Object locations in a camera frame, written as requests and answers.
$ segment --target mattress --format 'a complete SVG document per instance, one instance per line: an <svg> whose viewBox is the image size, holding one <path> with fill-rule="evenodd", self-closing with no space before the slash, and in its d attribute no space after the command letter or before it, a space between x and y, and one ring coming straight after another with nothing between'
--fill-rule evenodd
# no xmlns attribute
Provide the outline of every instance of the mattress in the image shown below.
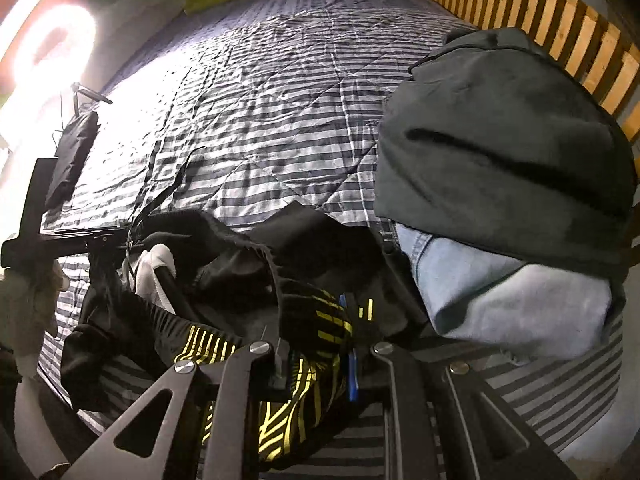
<svg viewBox="0 0 640 480"><path fill-rule="evenodd" d="M95 105L100 132L73 198L44 227L131 219L201 148L160 210L203 208L245 230L297 200L345 224L388 232L388 221L373 213L384 102L409 65L461 25L431 0L241 0L179 16L108 85L114 104ZM60 358L78 323L89 264L85 255L61 264L72 286L60 294L59 337L46 335L38 369L68 402ZM515 365L499 349L433 335L424 330L417 358L469 362L556 452L615 398L622 316L601 347L572 362ZM100 382L110 410L79 412L96 433L152 383L123 357ZM373 405L305 463L273 476L382 478L382 445L382 409Z"/></svg>

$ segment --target striped quilt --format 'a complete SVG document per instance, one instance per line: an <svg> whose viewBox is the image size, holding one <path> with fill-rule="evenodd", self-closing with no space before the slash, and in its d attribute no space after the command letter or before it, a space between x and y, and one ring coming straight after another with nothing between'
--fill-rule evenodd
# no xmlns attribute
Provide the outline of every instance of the striped quilt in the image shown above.
<svg viewBox="0 0 640 480"><path fill-rule="evenodd" d="M378 122L407 67L439 46L459 19L430 0L239 0L180 16L124 67L98 104L100 132L73 198L45 228L127 221L172 183L197 147L187 177L161 210L208 209L237 230L292 200L349 225L387 231L373 213ZM40 374L60 385L65 337L88 286L86 256L62 258L72 286L60 295L59 338L46 335ZM463 359L560 451L612 405L622 360L622 319L608 342L573 362L515 366L494 348L433 338L417 358ZM101 433L151 384L117 358L101 383L107 413L79 412ZM383 475L382 409L371 406L305 463L266 477Z"/></svg>

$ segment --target bed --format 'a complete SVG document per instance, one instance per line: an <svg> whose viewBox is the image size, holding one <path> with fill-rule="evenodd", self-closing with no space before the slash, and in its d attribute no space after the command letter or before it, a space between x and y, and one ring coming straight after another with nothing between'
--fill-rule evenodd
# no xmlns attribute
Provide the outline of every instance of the bed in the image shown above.
<svg viewBox="0 0 640 480"><path fill-rule="evenodd" d="M467 19L482 26L474 13ZM297 200L345 224L388 232L390 224L373 213L384 101L409 65L461 26L470 27L432 0L240 0L179 16L105 88L114 104L95 105L100 133L73 198L45 217L44 228L127 221L172 183L189 152L204 147L161 210L204 208L245 230ZM46 335L38 370L68 402L60 359L89 265L86 256L61 264L72 286L60 294L59 337ZM432 362L469 362L560 452L614 402L622 316L609 328L601 347L572 362L516 366L499 349L434 338L429 327L413 350ZM120 357L101 383L110 410L79 412L98 434L152 381ZM373 405L307 462L268 476L373 479L383 477L383 465L382 409Z"/></svg>

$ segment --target wooden headboard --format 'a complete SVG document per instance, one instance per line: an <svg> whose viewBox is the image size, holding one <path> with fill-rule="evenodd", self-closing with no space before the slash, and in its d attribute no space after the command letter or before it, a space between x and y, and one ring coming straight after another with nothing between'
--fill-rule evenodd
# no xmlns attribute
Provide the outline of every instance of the wooden headboard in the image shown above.
<svg viewBox="0 0 640 480"><path fill-rule="evenodd" d="M578 80L621 125L629 142L640 134L640 52L628 35L581 0L435 0L479 28L519 27ZM640 157L636 158L640 174ZM640 205L631 239L640 235ZM629 264L640 263L640 244Z"/></svg>

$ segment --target black clothing with yellow stripes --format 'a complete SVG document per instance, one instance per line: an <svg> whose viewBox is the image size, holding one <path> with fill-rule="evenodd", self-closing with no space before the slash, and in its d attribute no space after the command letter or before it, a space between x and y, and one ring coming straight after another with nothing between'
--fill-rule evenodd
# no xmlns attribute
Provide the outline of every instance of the black clothing with yellow stripes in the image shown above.
<svg viewBox="0 0 640 480"><path fill-rule="evenodd" d="M292 349L292 399L261 406L263 463L293 453L344 392L352 328L340 294L352 293L386 338L427 321L404 255L369 228L343 226L299 203L246 234L203 211L152 215L136 242L171 250L176 277L163 276L162 288L176 316L125 289L116 272L121 251L90 254L91 286L62 355L74 408L106 409L98 378L115 355L159 377L177 360L224 360L260 339L265 325L277 326ZM206 438L207 421L204 429Z"/></svg>

